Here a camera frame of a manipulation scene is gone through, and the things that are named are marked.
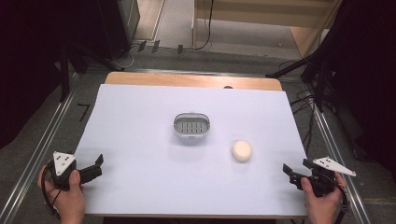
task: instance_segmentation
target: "wrist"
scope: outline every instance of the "wrist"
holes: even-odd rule
[[[83,218],[84,218],[84,216],[82,216],[82,217],[66,217],[66,218],[61,217],[61,224],[81,224]]]
[[[316,220],[316,219],[309,218],[309,223],[310,224],[332,224],[332,220],[329,220],[329,219]]]

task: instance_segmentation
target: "hand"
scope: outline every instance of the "hand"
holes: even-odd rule
[[[346,188],[347,183],[338,173],[335,172],[335,181],[341,188]],[[330,194],[317,198],[312,190],[311,182],[307,178],[301,179],[303,191],[305,192],[305,207],[311,224],[331,224],[335,211],[341,200],[341,191],[335,188]]]
[[[45,167],[46,166],[43,166],[43,168],[41,168],[40,174],[38,175],[37,185],[39,188],[41,188],[41,176]],[[62,190],[55,201],[55,207],[61,216],[62,224],[82,223],[82,219],[84,218],[85,214],[85,198],[82,194],[82,188],[80,187],[79,183],[79,171],[74,170],[69,176],[70,190]],[[45,185],[46,191],[49,195],[49,200],[53,202],[59,190],[55,189],[53,184],[48,180],[45,180]]]

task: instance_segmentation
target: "wooden table edge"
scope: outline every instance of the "wooden table edge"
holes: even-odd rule
[[[279,80],[265,77],[228,77],[200,74],[111,72],[105,84],[177,87],[207,87],[282,91]]]

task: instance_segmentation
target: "white ball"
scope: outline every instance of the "white ball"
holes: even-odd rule
[[[251,146],[247,141],[237,141],[233,144],[233,157],[238,161],[248,161],[251,157]]]

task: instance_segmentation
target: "small metal basket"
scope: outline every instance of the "small metal basket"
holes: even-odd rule
[[[174,130],[183,138],[204,137],[210,129],[209,118],[204,114],[184,113],[175,117]]]

